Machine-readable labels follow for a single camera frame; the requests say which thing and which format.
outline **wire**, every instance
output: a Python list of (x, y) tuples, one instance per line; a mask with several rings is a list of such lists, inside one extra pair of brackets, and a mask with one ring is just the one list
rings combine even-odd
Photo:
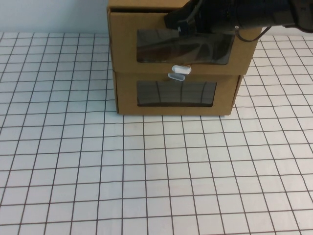
[(241, 41), (244, 41), (246, 43), (252, 43), (252, 42), (255, 42), (257, 40), (259, 40), (261, 37), (264, 36), (264, 34), (266, 34), (269, 30), (270, 30), (271, 26), (270, 27), (267, 27), (259, 36), (257, 36), (255, 39), (253, 40), (247, 40), (247, 39), (244, 39), (241, 35), (240, 35), (240, 32), (239, 32), (239, 29), (236, 29), (235, 30), (235, 33), (236, 33), (236, 36), (241, 40)]

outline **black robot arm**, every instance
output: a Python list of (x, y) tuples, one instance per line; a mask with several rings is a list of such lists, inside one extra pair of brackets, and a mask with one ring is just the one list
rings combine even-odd
[(313, 0), (190, 0), (164, 20), (181, 36), (235, 31), (244, 40), (240, 29), (279, 25), (313, 33)]

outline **table surface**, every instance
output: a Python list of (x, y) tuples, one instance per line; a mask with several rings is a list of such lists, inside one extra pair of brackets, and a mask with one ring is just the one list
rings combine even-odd
[(264, 36), (228, 117), (117, 115), (107, 35), (0, 38), (1, 235), (313, 234), (313, 37)]

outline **clear plastic window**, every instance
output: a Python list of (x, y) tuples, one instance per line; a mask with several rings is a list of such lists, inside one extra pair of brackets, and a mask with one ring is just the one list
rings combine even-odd
[(137, 104), (146, 107), (212, 107), (216, 83), (138, 81)]
[(137, 31), (137, 61), (140, 63), (226, 65), (234, 35), (197, 34), (179, 37), (176, 30)]

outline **cardboard box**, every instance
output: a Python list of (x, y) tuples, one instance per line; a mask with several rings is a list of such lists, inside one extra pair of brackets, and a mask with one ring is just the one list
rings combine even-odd
[[(117, 111), (131, 115), (229, 115), (257, 42), (234, 35), (178, 38), (164, 16), (188, 0), (109, 0)], [(254, 39), (261, 29), (242, 30)], [(192, 68), (184, 82), (174, 65)]]

